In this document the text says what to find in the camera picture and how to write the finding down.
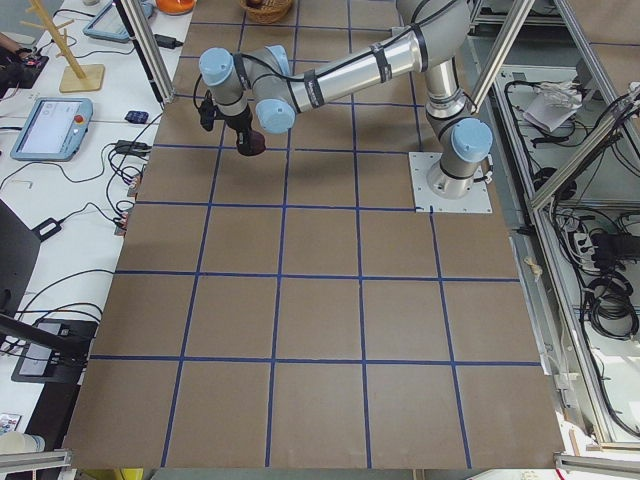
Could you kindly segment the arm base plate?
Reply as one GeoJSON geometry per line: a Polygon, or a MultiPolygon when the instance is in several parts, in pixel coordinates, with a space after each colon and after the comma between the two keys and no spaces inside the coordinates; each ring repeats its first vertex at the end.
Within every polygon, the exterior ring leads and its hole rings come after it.
{"type": "Polygon", "coordinates": [[[439,152],[410,152],[414,208],[419,213],[491,214],[488,184],[481,168],[467,179],[453,179],[441,169],[439,152]]]}

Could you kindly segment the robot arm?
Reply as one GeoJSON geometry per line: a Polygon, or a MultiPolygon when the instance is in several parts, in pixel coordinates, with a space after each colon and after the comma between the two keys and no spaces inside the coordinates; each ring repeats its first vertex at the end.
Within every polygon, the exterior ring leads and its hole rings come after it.
{"type": "Polygon", "coordinates": [[[283,134],[299,113],[409,72],[424,75],[426,117],[443,151],[428,171],[430,190],[441,198],[466,196],[493,143],[490,128],[473,117],[457,81],[454,56],[467,36],[464,1],[399,1],[403,25],[390,38],[317,69],[292,75],[286,50],[264,46],[251,53],[210,48],[199,58],[208,91],[197,111],[210,131],[223,121],[244,156],[265,150],[264,135],[283,134]]]}

